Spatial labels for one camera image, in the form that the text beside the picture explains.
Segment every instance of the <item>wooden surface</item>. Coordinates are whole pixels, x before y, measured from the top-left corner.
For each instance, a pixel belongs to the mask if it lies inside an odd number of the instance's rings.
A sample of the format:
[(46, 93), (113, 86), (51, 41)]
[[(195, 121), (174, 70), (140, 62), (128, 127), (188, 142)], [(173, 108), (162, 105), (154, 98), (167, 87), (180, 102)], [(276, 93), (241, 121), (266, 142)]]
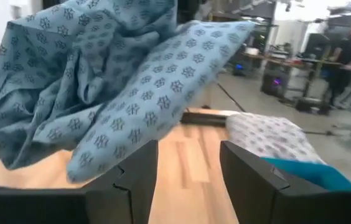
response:
[(273, 62), (273, 63), (277, 63), (280, 65), (284, 65), (284, 66), (289, 66), (289, 67), (294, 67), (294, 68), (299, 68), (299, 69), (308, 69), (309, 66), (305, 65), (305, 62), (310, 63), (310, 62), (314, 62), (314, 63), (321, 63), (323, 65), (342, 65), (341, 63), (338, 62), (330, 62), (330, 61), (326, 61), (326, 60), (309, 60), (309, 59), (304, 59), (301, 60), (303, 63), (294, 63), (288, 60), (280, 60), (280, 59), (276, 59), (276, 58), (271, 58), (265, 55), (251, 55), (251, 54), (246, 54), (246, 53), (241, 53), (244, 56), (247, 57), (251, 57), (251, 58), (257, 58), (257, 59), (262, 59), (262, 60), (267, 60), (269, 62)]
[[(232, 111), (190, 109), (232, 114)], [(179, 125), (159, 143), (157, 184), (150, 224), (238, 223), (225, 188), (219, 160), (225, 128)], [(22, 189), (77, 188), (66, 181), (70, 152), (58, 152), (23, 169), (8, 171), (0, 162), (0, 186)]]

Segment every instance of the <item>gray floor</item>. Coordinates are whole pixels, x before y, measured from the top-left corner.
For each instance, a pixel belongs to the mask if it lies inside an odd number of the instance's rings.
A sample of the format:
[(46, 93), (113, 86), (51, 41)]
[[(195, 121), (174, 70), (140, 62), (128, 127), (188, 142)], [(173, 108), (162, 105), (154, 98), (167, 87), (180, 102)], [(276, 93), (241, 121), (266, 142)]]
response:
[[(223, 73), (219, 82), (239, 104), (250, 113), (269, 116), (282, 116), (306, 131), (326, 131), (332, 124), (351, 122), (351, 114), (345, 111), (333, 111), (330, 117), (299, 113), (295, 109), (282, 105), (276, 98), (260, 92), (260, 81), (249, 78), (234, 77)], [(319, 96), (325, 83), (318, 81), (311, 88), (312, 96)], [(195, 106), (201, 105), (198, 99)], [(211, 107), (218, 110), (235, 110), (238, 108), (217, 86), (212, 88)], [(321, 158), (334, 166), (351, 180), (351, 143), (348, 138), (308, 135)]]

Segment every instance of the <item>computer monitor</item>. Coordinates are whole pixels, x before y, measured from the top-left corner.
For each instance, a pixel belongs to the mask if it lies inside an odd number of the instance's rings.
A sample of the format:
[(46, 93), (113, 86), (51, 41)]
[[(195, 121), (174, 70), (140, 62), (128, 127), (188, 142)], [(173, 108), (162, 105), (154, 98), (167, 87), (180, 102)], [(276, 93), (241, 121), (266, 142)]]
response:
[(330, 40), (323, 34), (310, 34), (304, 57), (320, 60), (329, 50)]

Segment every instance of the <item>blue patterned cloth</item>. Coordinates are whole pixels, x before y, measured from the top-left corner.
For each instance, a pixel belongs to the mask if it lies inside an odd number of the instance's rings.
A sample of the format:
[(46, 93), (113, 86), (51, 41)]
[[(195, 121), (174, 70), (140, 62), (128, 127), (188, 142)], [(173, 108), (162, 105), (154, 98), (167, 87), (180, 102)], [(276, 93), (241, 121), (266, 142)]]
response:
[(0, 46), (0, 158), (73, 151), (100, 175), (176, 125), (248, 37), (250, 22), (177, 27), (174, 0), (71, 0), (9, 22)]

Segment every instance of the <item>patterned towel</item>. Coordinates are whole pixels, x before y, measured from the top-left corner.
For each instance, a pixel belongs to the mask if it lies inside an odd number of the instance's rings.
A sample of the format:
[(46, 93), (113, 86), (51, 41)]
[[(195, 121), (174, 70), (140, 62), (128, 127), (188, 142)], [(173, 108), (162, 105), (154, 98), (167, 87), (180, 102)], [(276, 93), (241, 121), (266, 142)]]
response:
[(286, 118), (251, 113), (227, 118), (230, 141), (259, 157), (325, 164), (301, 128)]
[(70, 0), (9, 22), (0, 46), (4, 165), (76, 148), (67, 172), (82, 182), (165, 136), (254, 28), (177, 28), (175, 10), (175, 0)]

